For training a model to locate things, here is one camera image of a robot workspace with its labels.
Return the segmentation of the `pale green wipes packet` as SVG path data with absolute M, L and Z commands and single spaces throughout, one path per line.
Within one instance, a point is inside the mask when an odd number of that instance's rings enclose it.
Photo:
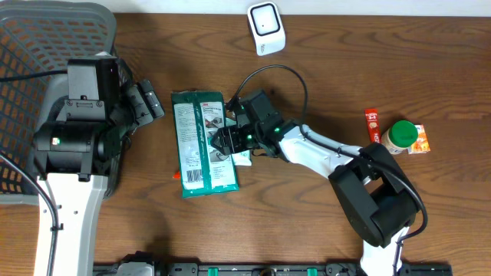
M 236 125 L 236 121 L 226 118 L 226 126 L 232 126 Z M 235 166 L 251 166 L 252 165 L 252 159 L 251 159 L 251 151 L 246 150 L 241 153 L 234 153 L 232 154 L 232 161 Z

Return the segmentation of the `green snack packet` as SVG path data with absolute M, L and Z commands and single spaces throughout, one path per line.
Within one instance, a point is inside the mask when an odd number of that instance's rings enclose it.
M 220 92 L 171 93 L 183 198 L 239 190 L 231 156 L 211 145 L 216 131 L 226 125 Z

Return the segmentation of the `red Nescafe stick sachet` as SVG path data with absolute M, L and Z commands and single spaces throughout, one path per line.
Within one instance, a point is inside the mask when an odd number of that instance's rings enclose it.
M 379 126 L 379 116 L 377 109 L 371 108 L 364 111 L 367 122 L 367 129 L 372 143 L 381 141 L 381 132 Z

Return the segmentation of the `green lid jar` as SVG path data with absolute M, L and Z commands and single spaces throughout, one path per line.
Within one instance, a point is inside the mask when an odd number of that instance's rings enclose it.
M 410 148 L 418 138 L 416 126 L 407 120 L 397 121 L 381 137 L 390 154 L 397 155 Z

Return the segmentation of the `small orange carton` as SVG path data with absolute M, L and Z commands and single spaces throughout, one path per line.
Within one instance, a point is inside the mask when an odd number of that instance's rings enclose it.
M 417 129 L 417 140 L 407 149 L 409 154 L 421 154 L 430 152 L 430 145 L 427 139 L 427 134 L 424 125 L 415 126 Z

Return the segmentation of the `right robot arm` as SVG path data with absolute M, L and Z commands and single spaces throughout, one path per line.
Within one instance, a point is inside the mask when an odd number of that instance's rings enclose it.
M 364 242 L 361 271 L 398 275 L 404 240 L 425 209 L 394 157 L 379 143 L 349 146 L 298 120 L 286 120 L 265 92 L 232 100 L 236 123 L 219 128 L 211 146 L 223 155 L 264 150 L 267 156 L 305 166 L 325 177 L 351 227 Z

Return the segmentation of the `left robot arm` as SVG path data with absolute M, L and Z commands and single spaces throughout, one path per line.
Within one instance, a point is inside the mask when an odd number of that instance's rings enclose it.
M 39 231 L 35 274 L 89 275 L 102 202 L 114 191 L 130 135 L 164 117 L 148 80 L 118 57 L 72 58 L 48 83 L 33 139 Z

